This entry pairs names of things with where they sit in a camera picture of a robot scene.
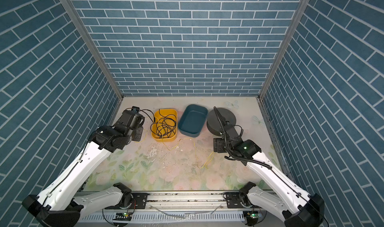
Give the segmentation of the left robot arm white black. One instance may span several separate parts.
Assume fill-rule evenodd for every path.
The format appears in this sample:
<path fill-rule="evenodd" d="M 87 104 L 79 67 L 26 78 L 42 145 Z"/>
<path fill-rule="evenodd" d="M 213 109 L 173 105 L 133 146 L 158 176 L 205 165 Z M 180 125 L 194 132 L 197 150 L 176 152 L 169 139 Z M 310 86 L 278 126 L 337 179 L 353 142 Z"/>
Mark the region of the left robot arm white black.
<path fill-rule="evenodd" d="M 83 197 L 75 194 L 112 153 L 131 141 L 140 141 L 144 122 L 140 108 L 131 107 L 123 111 L 114 125 L 97 128 L 75 160 L 38 195 L 28 195 L 22 206 L 44 227 L 73 227 L 81 218 L 106 207 L 130 208 L 134 197 L 122 183 Z"/>

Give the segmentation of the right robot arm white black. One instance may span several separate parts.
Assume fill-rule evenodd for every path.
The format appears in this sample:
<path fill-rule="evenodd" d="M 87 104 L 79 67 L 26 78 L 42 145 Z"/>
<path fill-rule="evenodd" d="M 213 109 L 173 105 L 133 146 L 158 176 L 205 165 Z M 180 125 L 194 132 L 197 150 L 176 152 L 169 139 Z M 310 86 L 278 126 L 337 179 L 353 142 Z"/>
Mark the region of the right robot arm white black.
<path fill-rule="evenodd" d="M 217 142 L 224 145 L 229 154 L 227 159 L 241 162 L 274 191 L 272 195 L 255 183 L 246 183 L 239 190 L 239 200 L 244 207 L 260 207 L 279 218 L 287 227 L 318 227 L 328 222 L 325 201 L 320 195 L 311 195 L 291 181 L 258 145 L 252 140 L 244 141 L 235 126 L 221 127 L 220 133 L 221 138 Z"/>

